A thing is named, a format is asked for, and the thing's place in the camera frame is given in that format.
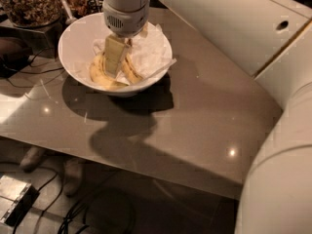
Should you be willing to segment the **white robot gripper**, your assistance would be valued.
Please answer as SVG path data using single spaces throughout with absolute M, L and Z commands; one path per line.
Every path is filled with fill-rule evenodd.
M 141 8 L 133 12 L 115 9 L 108 3 L 108 0 L 104 0 L 102 8 L 106 26 L 116 34 L 110 34 L 105 38 L 105 73 L 116 78 L 130 49 L 130 45 L 124 38 L 136 35 L 147 37 L 149 0 L 146 0 Z

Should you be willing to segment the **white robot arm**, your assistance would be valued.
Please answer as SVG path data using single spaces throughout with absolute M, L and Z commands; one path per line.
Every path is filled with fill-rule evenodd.
M 251 75 L 284 112 L 241 194 L 235 234 L 312 234 L 312 22 L 293 0 L 159 0 Z M 138 32 L 147 0 L 104 0 L 122 36 Z

